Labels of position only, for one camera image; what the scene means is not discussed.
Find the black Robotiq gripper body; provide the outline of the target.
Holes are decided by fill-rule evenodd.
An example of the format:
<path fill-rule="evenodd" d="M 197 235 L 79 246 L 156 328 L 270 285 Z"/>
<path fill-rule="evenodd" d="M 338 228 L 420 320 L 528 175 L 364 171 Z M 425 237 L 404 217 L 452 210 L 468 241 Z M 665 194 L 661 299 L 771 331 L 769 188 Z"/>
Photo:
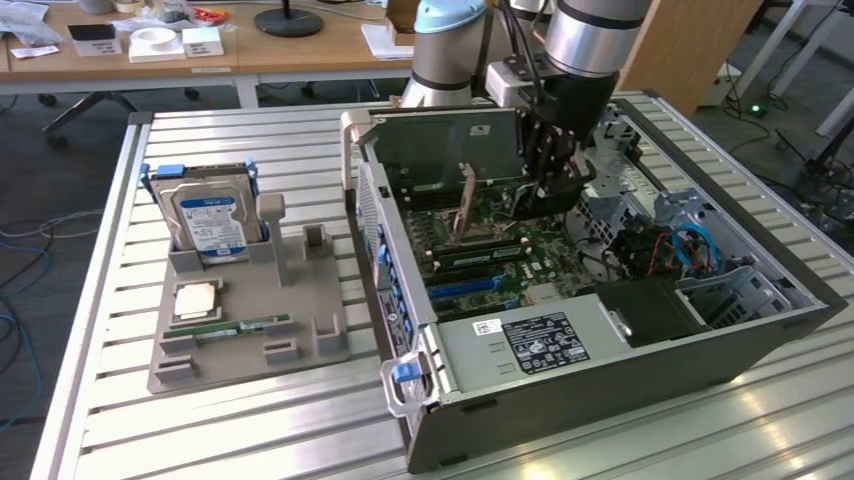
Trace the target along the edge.
<path fill-rule="evenodd" d="M 575 135 L 588 135 L 605 110 L 617 80 L 617 72 L 597 78 L 573 74 L 546 78 L 544 99 L 533 106 L 534 114 Z"/>

